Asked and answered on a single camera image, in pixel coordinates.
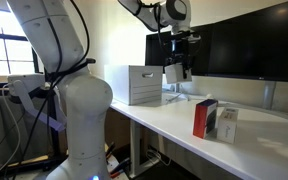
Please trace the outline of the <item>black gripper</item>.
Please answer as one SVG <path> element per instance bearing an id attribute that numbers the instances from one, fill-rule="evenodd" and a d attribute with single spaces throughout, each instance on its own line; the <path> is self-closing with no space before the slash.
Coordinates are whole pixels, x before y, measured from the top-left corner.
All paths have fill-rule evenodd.
<path id="1" fill-rule="evenodd" d="M 192 57 L 197 53 L 194 46 L 199 44 L 201 36 L 197 32 L 184 31 L 171 35 L 168 39 L 171 45 L 170 51 L 167 53 L 167 64 L 181 64 L 183 66 L 183 78 L 191 80 Z"/>

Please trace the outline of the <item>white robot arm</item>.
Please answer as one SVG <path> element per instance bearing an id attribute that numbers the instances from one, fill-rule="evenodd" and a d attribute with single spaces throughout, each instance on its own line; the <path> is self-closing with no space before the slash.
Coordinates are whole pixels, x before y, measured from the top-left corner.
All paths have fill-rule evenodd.
<path id="1" fill-rule="evenodd" d="M 90 74 L 63 0 L 6 0 L 66 106 L 68 158 L 46 180 L 111 180 L 104 122 L 108 83 Z"/>

